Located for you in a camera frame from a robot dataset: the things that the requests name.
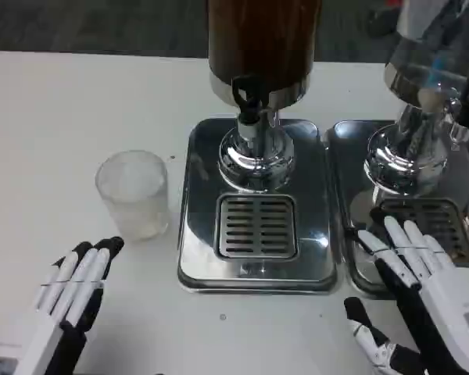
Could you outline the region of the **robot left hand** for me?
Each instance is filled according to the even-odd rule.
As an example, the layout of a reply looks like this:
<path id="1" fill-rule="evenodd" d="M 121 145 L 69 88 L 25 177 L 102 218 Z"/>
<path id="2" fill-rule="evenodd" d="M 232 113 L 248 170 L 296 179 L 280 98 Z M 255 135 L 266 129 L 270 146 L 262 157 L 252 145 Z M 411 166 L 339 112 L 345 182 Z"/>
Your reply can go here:
<path id="1" fill-rule="evenodd" d="M 102 305 L 121 237 L 79 243 L 48 268 L 33 301 L 0 330 L 0 374 L 73 374 Z"/>

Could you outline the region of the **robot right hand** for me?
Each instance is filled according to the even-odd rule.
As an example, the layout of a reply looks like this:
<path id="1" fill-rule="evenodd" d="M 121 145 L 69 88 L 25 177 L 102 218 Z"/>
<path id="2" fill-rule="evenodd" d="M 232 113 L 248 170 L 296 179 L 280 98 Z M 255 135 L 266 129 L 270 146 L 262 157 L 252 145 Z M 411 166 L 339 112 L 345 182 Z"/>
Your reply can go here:
<path id="1" fill-rule="evenodd" d="M 469 374 L 469 268 L 456 266 L 414 221 L 386 215 L 383 224 L 389 244 L 369 230 L 347 234 L 373 256 L 417 347 L 391 340 L 373 325 L 361 300 L 348 297 L 353 338 L 376 374 Z"/>

